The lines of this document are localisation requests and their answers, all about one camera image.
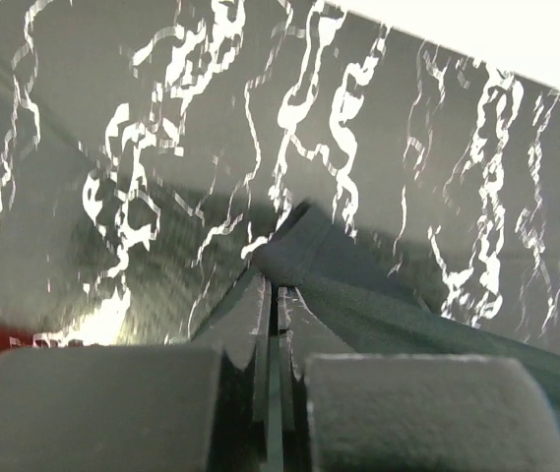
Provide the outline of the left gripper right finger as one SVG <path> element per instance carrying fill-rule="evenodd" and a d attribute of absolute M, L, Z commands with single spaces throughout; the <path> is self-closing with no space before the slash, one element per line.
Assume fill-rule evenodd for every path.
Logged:
<path fill-rule="evenodd" d="M 312 313 L 296 288 L 279 288 L 278 316 L 279 332 L 297 381 L 303 377 L 310 355 L 355 352 Z"/>

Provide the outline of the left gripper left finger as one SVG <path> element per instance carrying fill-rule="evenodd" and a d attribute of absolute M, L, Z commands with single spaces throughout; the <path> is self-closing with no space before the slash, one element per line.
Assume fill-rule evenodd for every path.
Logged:
<path fill-rule="evenodd" d="M 200 324 L 191 341 L 167 351 L 169 374 L 198 374 L 214 367 L 244 371 L 253 359 L 271 288 L 254 268 L 243 272 Z"/>

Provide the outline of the black t shirt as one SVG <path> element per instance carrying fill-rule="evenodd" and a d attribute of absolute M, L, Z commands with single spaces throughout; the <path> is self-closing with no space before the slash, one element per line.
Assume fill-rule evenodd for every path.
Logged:
<path fill-rule="evenodd" d="M 253 262 L 350 347 L 307 361 L 317 471 L 560 471 L 560 356 L 421 309 L 299 205 Z"/>

